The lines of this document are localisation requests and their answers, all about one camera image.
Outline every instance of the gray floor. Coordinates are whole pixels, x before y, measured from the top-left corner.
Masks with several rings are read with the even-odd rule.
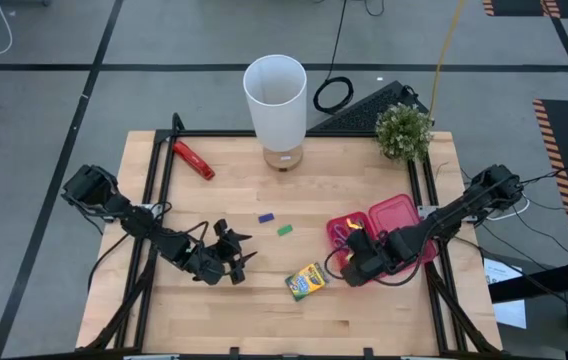
[[[113,0],[54,1],[49,8],[4,5],[15,37],[0,63],[90,64]],[[247,63],[270,53],[327,63],[341,2],[311,0],[126,0],[104,63]],[[348,3],[338,63],[433,64],[452,18],[453,0],[387,0],[380,18],[362,2]],[[568,32],[568,20],[563,20]],[[0,20],[0,49],[7,37]],[[449,64],[568,65],[548,18],[502,18],[467,4],[446,58]],[[338,72],[355,86],[355,100],[399,80],[428,104],[433,73]],[[0,316],[15,281],[62,143],[88,73],[0,72]],[[309,127],[325,118],[310,105],[326,73],[310,71]],[[188,128],[249,129],[241,72],[101,72],[73,149],[66,177],[81,164],[117,172],[126,133],[167,127],[178,111]],[[331,89],[329,98],[342,94]],[[568,100],[568,73],[444,73],[436,128],[452,131],[464,169],[474,174],[503,163],[523,178],[550,171],[531,102]],[[553,180],[527,195],[560,205]],[[531,207],[523,218],[568,247],[562,212]],[[508,219],[488,226],[522,251],[551,265],[568,254],[549,239]],[[478,232],[482,246],[515,259],[517,253]],[[4,356],[69,351],[96,258],[95,229],[60,200],[53,208]],[[531,332],[502,329],[515,353],[563,356]]]

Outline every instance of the yellow cable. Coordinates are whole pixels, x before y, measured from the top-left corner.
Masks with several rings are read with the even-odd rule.
[[[448,33],[446,34],[446,40],[444,41],[444,46],[442,46],[442,53],[440,54],[440,59],[437,62],[437,67],[435,68],[435,80],[433,81],[433,90],[431,91],[431,106],[428,109],[428,117],[431,118],[433,114],[433,110],[435,109],[435,100],[437,97],[437,84],[440,81],[440,67],[442,67],[442,63],[444,62],[444,56],[446,55],[446,50],[448,50],[449,45],[451,45],[451,39],[453,38],[453,31],[455,31],[455,27],[457,26],[457,21],[460,19],[460,15],[462,14],[462,8],[466,0],[459,0],[457,3],[457,7],[455,8],[455,15],[453,15],[453,22],[451,22],[451,26],[448,29]]]

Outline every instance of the wooden tabletop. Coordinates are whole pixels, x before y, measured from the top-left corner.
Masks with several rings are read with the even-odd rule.
[[[128,135],[118,180],[120,191],[133,203],[141,201],[152,140],[153,132]],[[306,138],[302,163],[280,173],[264,162],[255,138],[182,140],[216,176],[206,181],[176,157],[168,195],[173,210],[164,226],[179,230],[225,218],[236,232],[253,235],[242,243],[244,253],[258,254],[246,266],[246,280],[236,286],[228,278],[215,286],[193,282],[191,274],[159,260],[144,352],[227,354],[230,347],[239,346],[243,354],[361,355],[364,347],[372,347],[376,355],[437,354],[422,270],[397,288],[377,283],[350,288],[333,280],[299,302],[284,283],[305,265],[323,262],[329,252],[325,225],[330,218],[367,212],[387,198],[410,195],[404,163],[381,156],[372,139]],[[155,197],[165,151],[160,154]],[[447,204],[464,189],[450,133],[434,133],[430,156],[440,203]],[[259,224],[257,216],[265,213],[273,213],[275,220]],[[286,224],[293,232],[278,236],[277,229]],[[107,225],[100,253],[122,234],[118,224]],[[476,241],[468,225],[459,236]],[[214,243],[214,237],[210,231],[207,243]],[[131,248],[132,241],[126,242],[97,270],[78,346],[89,343],[120,305]],[[486,338],[501,347],[478,251],[455,241],[449,250],[461,306]],[[450,313],[444,303],[442,309],[448,344],[454,348]],[[133,310],[132,324],[137,315]],[[127,344],[132,344],[134,326],[129,329]]]

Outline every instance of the red handle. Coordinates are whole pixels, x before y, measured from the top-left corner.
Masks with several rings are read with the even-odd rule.
[[[187,164],[189,164],[193,170],[197,171],[206,180],[211,180],[215,176],[215,172],[211,169],[208,164],[202,160],[193,150],[191,150],[186,144],[178,141],[173,145],[173,151],[179,155]]]

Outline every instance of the green plant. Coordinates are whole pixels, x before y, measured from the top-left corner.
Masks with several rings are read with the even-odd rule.
[[[432,121],[417,106],[391,105],[377,115],[375,141],[391,159],[422,160],[428,154]]]

